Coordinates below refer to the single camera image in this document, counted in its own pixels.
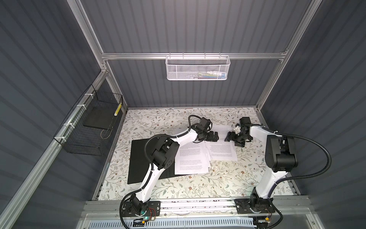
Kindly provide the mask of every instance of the stack of paper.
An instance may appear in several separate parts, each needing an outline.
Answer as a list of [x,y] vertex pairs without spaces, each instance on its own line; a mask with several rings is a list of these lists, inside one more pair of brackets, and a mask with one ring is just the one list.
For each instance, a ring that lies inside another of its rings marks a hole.
[[238,160],[234,142],[224,139],[231,126],[213,125],[212,131],[218,132],[217,142],[187,143],[179,147],[175,156],[175,174],[208,173],[211,160]]

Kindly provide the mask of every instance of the floral tablecloth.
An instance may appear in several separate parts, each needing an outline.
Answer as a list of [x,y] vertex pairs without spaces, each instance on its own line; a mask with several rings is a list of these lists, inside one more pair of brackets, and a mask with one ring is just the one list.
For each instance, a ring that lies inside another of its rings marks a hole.
[[[252,123],[259,124],[254,108],[246,107],[128,110],[99,200],[122,199],[139,188],[140,183],[127,184],[132,140],[159,133],[171,134],[174,129],[186,128],[191,114],[209,118],[218,125],[235,127],[241,117],[250,117]],[[159,180],[152,199],[250,196],[266,169],[265,147],[254,139],[244,148],[235,149],[238,161],[213,160],[207,174]],[[293,195],[293,192],[285,181],[277,186],[274,194]]]

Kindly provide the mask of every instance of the gray panel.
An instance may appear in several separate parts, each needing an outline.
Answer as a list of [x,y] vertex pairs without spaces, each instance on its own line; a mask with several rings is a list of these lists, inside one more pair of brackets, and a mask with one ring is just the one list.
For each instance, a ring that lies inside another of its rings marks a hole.
[[[332,155],[324,175],[297,180],[326,228],[363,225],[366,178],[366,2],[323,1],[262,109],[272,129],[310,137]],[[297,141],[303,175],[324,167],[322,151]],[[351,209],[334,218],[341,209]]]
[[82,0],[104,52],[282,52],[310,0]]
[[224,81],[170,81],[164,60],[109,60],[129,107],[255,105],[277,60],[232,60]]
[[[65,1],[0,1],[0,40],[1,213],[100,68]],[[75,227],[104,161],[61,152],[13,228]]]

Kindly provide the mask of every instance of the wire basket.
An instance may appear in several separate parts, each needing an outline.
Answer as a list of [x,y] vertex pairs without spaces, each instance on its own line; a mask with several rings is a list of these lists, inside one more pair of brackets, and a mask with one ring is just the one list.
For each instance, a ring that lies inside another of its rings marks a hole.
[[165,65],[168,80],[226,80],[230,58],[221,55],[167,56]]
[[111,114],[111,121],[105,129],[85,126],[85,122],[94,108],[116,111],[122,107],[122,102],[123,99],[120,94],[94,91],[83,105],[78,105],[79,108],[75,117],[69,123],[63,124],[67,125],[63,136],[54,136],[54,139],[68,153],[96,156],[108,154],[123,112],[115,112],[117,113],[116,116]]

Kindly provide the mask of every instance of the white mesh basket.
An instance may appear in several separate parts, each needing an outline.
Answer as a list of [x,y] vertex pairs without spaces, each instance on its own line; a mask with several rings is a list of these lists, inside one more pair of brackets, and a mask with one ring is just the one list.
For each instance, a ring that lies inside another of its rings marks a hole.
[[220,55],[167,56],[165,65],[168,80],[226,80],[230,59]]

